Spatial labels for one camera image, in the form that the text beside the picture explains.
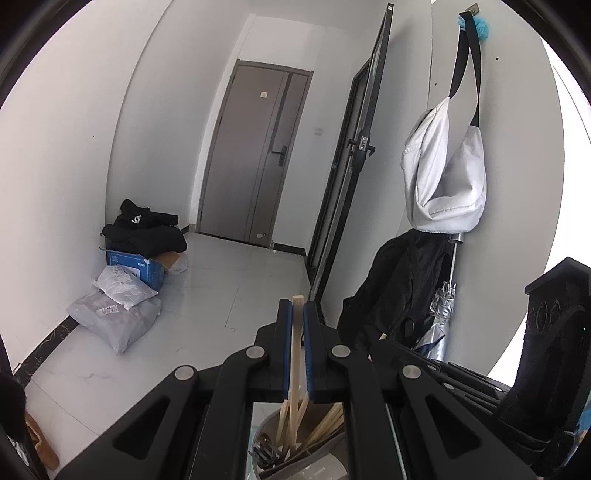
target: door handle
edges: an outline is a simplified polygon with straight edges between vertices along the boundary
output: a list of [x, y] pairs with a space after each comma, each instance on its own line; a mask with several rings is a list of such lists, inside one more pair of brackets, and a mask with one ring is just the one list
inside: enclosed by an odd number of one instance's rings
[[271, 150], [271, 153], [279, 153], [279, 163], [277, 164], [278, 166], [282, 167], [285, 164], [285, 158], [287, 156], [287, 145], [283, 145], [283, 147], [281, 147], [281, 151], [274, 151]]

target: hanging bag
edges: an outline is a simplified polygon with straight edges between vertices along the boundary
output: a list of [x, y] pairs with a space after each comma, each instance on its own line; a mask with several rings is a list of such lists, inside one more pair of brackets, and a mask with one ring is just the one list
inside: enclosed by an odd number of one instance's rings
[[402, 152], [407, 216], [422, 232], [471, 231], [480, 221], [486, 202], [484, 150], [480, 135], [479, 108], [449, 161], [447, 142], [450, 99], [456, 94], [472, 52], [476, 91], [480, 97], [480, 42], [472, 14], [463, 12], [466, 30], [460, 30], [456, 65], [449, 96], [425, 112], [414, 126]]

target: umbrella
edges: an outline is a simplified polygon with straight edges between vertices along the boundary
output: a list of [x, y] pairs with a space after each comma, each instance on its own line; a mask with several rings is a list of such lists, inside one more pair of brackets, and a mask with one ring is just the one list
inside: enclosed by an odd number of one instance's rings
[[429, 317], [423, 325], [429, 325], [429, 329], [418, 341], [414, 348], [417, 353], [426, 358], [443, 361], [449, 336], [449, 324], [453, 316], [453, 306], [456, 302], [456, 284], [453, 282], [453, 270], [456, 266], [457, 245], [463, 243], [463, 233], [450, 235], [449, 241], [453, 243], [452, 268], [449, 281], [443, 282], [438, 288], [429, 307]]

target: blue cloth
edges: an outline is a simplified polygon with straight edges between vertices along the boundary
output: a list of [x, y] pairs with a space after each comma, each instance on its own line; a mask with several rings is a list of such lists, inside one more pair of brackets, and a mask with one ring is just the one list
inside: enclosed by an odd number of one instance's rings
[[[479, 40], [486, 40], [488, 38], [488, 23], [484, 18], [479, 16], [474, 17], [474, 23], [476, 24], [476, 33], [478, 33]], [[457, 24], [460, 25], [460, 30], [466, 31], [466, 22], [462, 17], [457, 18]]]

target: black fabric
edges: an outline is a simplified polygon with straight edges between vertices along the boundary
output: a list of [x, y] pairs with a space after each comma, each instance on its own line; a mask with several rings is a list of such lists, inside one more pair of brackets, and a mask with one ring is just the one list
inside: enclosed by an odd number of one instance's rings
[[118, 252], [140, 254], [154, 258], [165, 252], [184, 252], [187, 242], [175, 226], [160, 225], [154, 228], [133, 230], [117, 225], [105, 225], [102, 235], [110, 241], [107, 248]]
[[138, 207], [129, 199], [121, 204], [121, 214], [115, 220], [114, 225], [139, 230], [154, 228], [160, 225], [178, 225], [178, 215], [171, 213], [152, 212], [147, 207]]
[[108, 239], [107, 248], [153, 258], [165, 252], [184, 252], [187, 242], [176, 226], [178, 215], [152, 212], [126, 199], [121, 214], [101, 234]]
[[0, 425], [6, 434], [21, 442], [25, 438], [25, 389], [13, 377], [8, 354], [0, 337]]
[[369, 352], [382, 333], [416, 344], [433, 294], [449, 276], [447, 235], [410, 230], [380, 247], [357, 293], [343, 301], [337, 330], [350, 348]]
[[472, 52], [472, 63], [474, 66], [474, 75], [476, 78], [476, 112], [470, 122], [474, 127], [478, 127], [480, 123], [479, 102], [480, 102], [480, 77], [482, 72], [482, 59], [480, 55], [480, 41], [478, 40], [478, 32], [476, 31], [476, 23], [474, 17], [470, 12], [462, 12], [460, 16], [464, 19], [465, 31], [460, 29], [460, 36], [457, 41], [456, 65], [453, 69], [452, 85], [449, 90], [449, 98], [452, 98], [464, 78], [466, 73], [466, 65], [468, 64], [468, 52]]

